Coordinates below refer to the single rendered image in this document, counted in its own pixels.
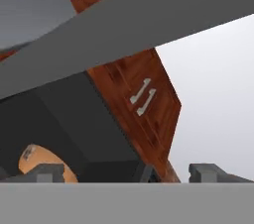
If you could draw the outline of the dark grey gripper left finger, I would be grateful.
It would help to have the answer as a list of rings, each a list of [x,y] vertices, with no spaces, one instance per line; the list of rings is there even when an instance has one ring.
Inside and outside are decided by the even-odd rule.
[[[0,182],[5,183],[52,183],[64,182],[63,164],[40,164],[32,168],[27,173],[0,178]]]

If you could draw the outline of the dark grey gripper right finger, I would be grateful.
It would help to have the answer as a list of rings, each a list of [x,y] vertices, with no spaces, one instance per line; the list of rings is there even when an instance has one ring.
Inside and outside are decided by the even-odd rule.
[[[189,182],[200,183],[254,183],[250,180],[235,174],[230,174],[215,164],[190,164]]]

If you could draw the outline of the orange round plate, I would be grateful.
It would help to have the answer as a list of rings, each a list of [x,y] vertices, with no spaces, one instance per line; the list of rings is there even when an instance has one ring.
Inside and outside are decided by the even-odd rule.
[[[37,165],[63,165],[63,179],[65,182],[77,182],[77,177],[71,168],[50,150],[35,144],[29,145],[18,161],[18,168],[22,173],[35,168]]]

